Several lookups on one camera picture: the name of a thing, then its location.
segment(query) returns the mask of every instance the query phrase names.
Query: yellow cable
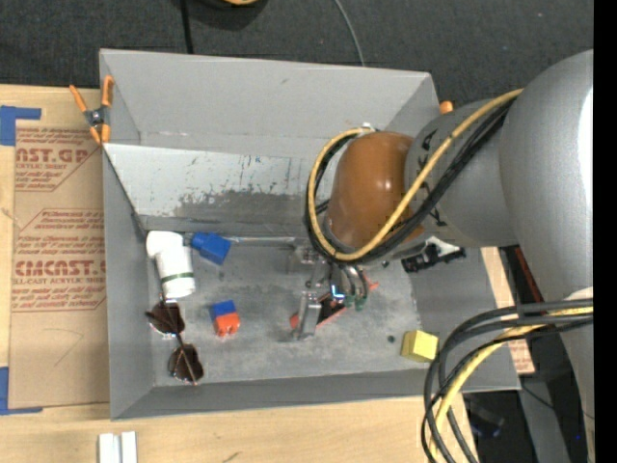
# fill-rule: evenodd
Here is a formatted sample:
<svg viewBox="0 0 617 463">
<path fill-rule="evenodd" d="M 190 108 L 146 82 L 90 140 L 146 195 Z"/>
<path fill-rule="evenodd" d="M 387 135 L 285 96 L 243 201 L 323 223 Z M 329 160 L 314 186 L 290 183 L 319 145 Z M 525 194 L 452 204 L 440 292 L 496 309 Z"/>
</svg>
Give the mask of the yellow cable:
<svg viewBox="0 0 617 463">
<path fill-rule="evenodd" d="M 579 307 L 577 309 L 569 309 L 567 311 L 559 311 L 556 313 L 549 313 L 548 315 L 573 315 L 579 313 L 592 313 L 594 311 L 593 307 Z M 533 326 L 518 326 L 514 328 L 510 328 L 504 333 L 500 334 L 496 337 L 496 340 L 503 340 L 506 338 L 512 338 L 518 335 L 526 335 L 527 333 L 533 331 L 534 329 L 541 328 L 543 325 L 533 325 Z M 493 354 L 500 346 L 504 343 L 491 344 L 482 348 L 478 353 L 475 354 L 474 357 L 467 363 L 465 368 L 463 368 L 457 376 L 452 381 L 450 388 L 445 393 L 445 396 L 440 403 L 440 408 L 437 411 L 437 415 L 435 416 L 435 425 L 437 426 L 438 432 L 442 430 L 443 422 L 447 415 L 447 411 L 450 409 L 452 405 L 452 401 L 454 397 L 461 391 L 461 388 L 465 384 L 465 382 L 469 379 L 469 377 L 473 374 L 473 372 L 478 368 L 482 362 L 484 362 L 489 356 Z M 429 444 L 429 450 L 433 457 L 437 455 L 437 445 L 435 440 L 431 437 L 431 441 Z"/>
<path fill-rule="evenodd" d="M 350 254 L 344 254 L 344 253 L 337 252 L 336 249 L 326 239 L 323 232 L 321 231 L 321 228 L 319 227 L 319 223 L 317 221 L 317 211 L 315 208 L 315 197 L 314 197 L 315 180 L 317 177 L 317 170 L 319 168 L 319 165 L 321 164 L 321 161 L 323 160 L 328 149 L 333 144 L 340 141 L 341 139 L 344 139 L 345 137 L 349 137 L 354 134 L 349 133 L 351 131 L 347 131 L 347 132 L 343 132 L 337 137 L 334 137 L 334 139 L 330 141 L 326 145 L 326 147 L 322 149 L 322 151 L 317 156 L 317 159 L 315 160 L 315 164 L 313 165 L 313 169 L 310 173 L 310 177 L 308 178 L 308 216 L 309 216 L 310 225 L 312 226 L 312 231 L 314 232 L 321 246 L 333 258 L 338 259 L 338 260 L 359 259 L 365 256 L 366 254 L 368 254 L 370 251 L 372 251 L 388 235 L 389 231 L 399 220 L 399 218 L 401 217 L 401 215 L 403 214 L 403 212 L 405 211 L 405 209 L 411 202 L 412 198 L 416 195 L 416 192 L 422 186 L 422 183 L 424 183 L 424 180 L 426 180 L 426 178 L 429 176 L 429 174 L 431 173 L 431 171 L 433 170 L 437 162 L 443 156 L 445 151 L 450 147 L 452 142 L 457 137 L 459 137 L 463 132 L 465 132 L 465 130 L 467 130 L 472 123 L 482 118 L 484 115 L 486 115 L 488 112 L 490 112 L 494 108 L 497 108 L 498 106 L 506 103 L 510 99 L 517 97 L 522 91 L 523 91 L 522 89 L 518 89 L 516 91 L 512 91 L 510 93 L 506 93 L 505 95 L 501 95 L 499 97 L 496 97 L 495 99 L 492 99 L 491 101 L 487 102 L 482 107 L 480 107 L 478 110 L 476 110 L 474 113 L 472 113 L 462 123 L 460 123 L 452 131 L 452 133 L 443 140 L 440 146 L 435 150 L 433 155 L 429 158 L 426 165 L 417 175 L 416 180 L 414 180 L 414 183 L 407 191 L 407 194 L 405 194 L 405 197 L 403 198 L 403 200 L 400 202 L 398 207 L 394 210 L 394 212 L 391 214 L 391 216 L 387 220 L 386 224 L 377 232 L 377 234 L 375 234 L 375 236 L 373 236 L 370 242 L 368 242 L 366 245 L 361 247 L 359 250 L 356 250 L 355 252 L 352 252 Z"/>
</svg>

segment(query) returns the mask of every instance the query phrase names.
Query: orange block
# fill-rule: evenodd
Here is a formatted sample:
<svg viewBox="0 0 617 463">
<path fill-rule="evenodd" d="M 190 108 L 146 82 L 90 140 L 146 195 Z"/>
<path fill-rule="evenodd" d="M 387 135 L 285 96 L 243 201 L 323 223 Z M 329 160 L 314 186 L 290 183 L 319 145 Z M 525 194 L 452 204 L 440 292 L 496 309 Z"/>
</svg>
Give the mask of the orange block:
<svg viewBox="0 0 617 463">
<path fill-rule="evenodd" d="M 219 315 L 214 320 L 214 329 L 217 336 L 234 335 L 240 327 L 240 316 L 238 313 L 226 313 Z"/>
</svg>

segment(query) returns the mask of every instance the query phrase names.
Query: black floor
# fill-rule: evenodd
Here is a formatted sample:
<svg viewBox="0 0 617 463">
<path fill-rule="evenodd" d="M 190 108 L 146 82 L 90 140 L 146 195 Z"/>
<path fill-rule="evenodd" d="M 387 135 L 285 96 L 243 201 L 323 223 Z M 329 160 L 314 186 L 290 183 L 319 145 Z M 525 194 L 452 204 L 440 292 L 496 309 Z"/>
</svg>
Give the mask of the black floor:
<svg viewBox="0 0 617 463">
<path fill-rule="evenodd" d="M 594 0 L 339 0 L 369 66 L 430 71 L 463 104 L 594 46 Z M 200 54 L 356 64 L 333 0 L 189 0 Z M 0 83 L 95 86 L 100 47 L 185 50 L 177 0 L 0 0 Z"/>
</svg>

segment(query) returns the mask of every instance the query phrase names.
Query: cardboard sheet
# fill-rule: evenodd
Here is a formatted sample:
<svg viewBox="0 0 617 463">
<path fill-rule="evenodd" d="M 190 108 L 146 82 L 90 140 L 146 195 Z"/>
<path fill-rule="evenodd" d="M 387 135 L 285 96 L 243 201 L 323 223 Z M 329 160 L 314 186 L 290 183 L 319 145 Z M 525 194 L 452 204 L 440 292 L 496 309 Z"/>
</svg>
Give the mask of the cardboard sheet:
<svg viewBox="0 0 617 463">
<path fill-rule="evenodd" d="M 100 147 L 67 88 L 3 88 L 2 104 L 42 110 L 14 148 L 9 406 L 107 401 Z"/>
</svg>

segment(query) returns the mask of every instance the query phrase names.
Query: blue block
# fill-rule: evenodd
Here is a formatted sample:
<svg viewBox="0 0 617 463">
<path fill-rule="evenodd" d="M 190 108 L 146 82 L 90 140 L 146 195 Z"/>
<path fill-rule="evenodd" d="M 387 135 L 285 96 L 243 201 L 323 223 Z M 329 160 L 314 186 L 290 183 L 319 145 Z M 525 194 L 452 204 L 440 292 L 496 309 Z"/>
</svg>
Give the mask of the blue block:
<svg viewBox="0 0 617 463">
<path fill-rule="evenodd" d="M 233 304 L 233 300 L 227 300 L 225 302 L 219 302 L 218 304 L 214 304 L 212 306 L 212 320 L 220 317 L 221 315 L 227 315 L 228 313 L 234 313 L 235 305 Z"/>
<path fill-rule="evenodd" d="M 195 233 L 191 246 L 200 251 L 200 256 L 216 264 L 223 264 L 228 255 L 231 242 L 216 233 Z"/>
</svg>

